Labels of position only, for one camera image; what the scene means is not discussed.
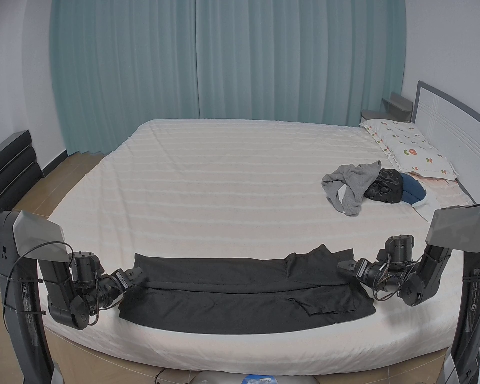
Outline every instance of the brown tiled floor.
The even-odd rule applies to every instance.
[[[74,154],[41,179],[15,209],[48,217],[62,198],[102,159],[100,155]],[[53,359],[59,364],[66,384],[151,384],[158,367],[117,359],[66,340],[47,330]],[[445,350],[419,356],[376,370],[317,376],[321,384],[426,384],[435,383]],[[168,369],[160,374],[161,384],[188,383],[197,372]],[[0,322],[0,382],[21,383],[22,374],[8,334]]]

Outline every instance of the white pillow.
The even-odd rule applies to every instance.
[[[455,180],[456,173],[449,161],[422,135],[415,124],[383,119],[360,123],[399,172],[423,177]]]

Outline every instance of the bed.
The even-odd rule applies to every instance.
[[[448,108],[431,113],[438,102],[432,104],[429,96],[417,96],[415,109],[431,131],[424,134],[434,137],[443,127],[436,122]],[[422,108],[427,113],[422,115]],[[135,252],[271,259],[306,253],[322,243],[332,252],[353,248],[355,258],[373,261],[385,240],[397,234],[412,234],[414,254],[420,256],[429,223],[410,205],[365,199],[360,214],[347,217],[325,198],[321,179],[326,173],[341,164],[376,160],[392,168],[360,127],[152,120],[89,172],[50,220],[62,226],[74,249],[98,255],[107,272],[131,268]],[[472,202],[456,181],[422,181],[442,207]],[[83,331],[49,316],[44,322],[84,346],[156,366],[275,375],[363,371],[449,346],[461,276],[462,255],[454,251],[438,293],[417,307],[393,297],[376,302],[374,315],[354,322],[281,334],[164,331],[122,320],[116,308],[102,312],[96,326]],[[46,306],[46,290],[40,289]]]

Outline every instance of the blue sticker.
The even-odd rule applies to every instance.
[[[248,375],[241,384],[278,384],[273,376]]]

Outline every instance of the shiny black fabric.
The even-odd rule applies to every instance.
[[[402,200],[403,178],[396,169],[382,168],[378,177],[363,196],[384,203],[398,203]]]
[[[120,304],[120,318],[200,334],[265,334],[356,320],[375,312],[358,281],[337,274],[353,250],[323,244],[285,259],[178,259],[135,255],[143,273]]]

